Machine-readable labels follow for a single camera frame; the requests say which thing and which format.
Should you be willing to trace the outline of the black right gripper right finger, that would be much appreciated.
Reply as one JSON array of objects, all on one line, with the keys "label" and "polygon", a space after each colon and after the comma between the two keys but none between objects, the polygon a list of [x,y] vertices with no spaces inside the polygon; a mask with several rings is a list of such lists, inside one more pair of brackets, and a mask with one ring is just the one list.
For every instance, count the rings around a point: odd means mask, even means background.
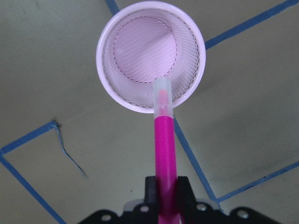
[{"label": "black right gripper right finger", "polygon": [[176,204],[183,224],[195,223],[195,207],[197,204],[188,177],[179,176],[176,184]]}]

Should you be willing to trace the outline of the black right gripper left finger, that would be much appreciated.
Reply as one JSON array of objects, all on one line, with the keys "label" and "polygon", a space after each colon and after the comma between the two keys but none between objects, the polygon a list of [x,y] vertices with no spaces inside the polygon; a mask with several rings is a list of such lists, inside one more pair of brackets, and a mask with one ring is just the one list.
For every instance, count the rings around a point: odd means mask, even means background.
[{"label": "black right gripper left finger", "polygon": [[160,209],[159,187],[155,176],[145,178],[144,203],[155,210]]}]

